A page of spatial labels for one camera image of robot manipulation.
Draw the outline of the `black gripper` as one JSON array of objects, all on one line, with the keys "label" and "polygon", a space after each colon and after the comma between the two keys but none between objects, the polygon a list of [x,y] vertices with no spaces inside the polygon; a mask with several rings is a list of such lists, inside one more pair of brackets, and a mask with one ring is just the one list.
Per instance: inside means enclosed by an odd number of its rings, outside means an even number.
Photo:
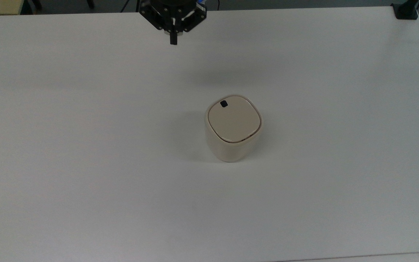
[{"label": "black gripper", "polygon": [[[171,45],[177,45],[180,34],[190,32],[207,17],[207,8],[197,7],[196,0],[152,0],[150,3],[142,5],[139,13],[157,30],[167,32]],[[164,17],[173,17],[173,28]]]}]

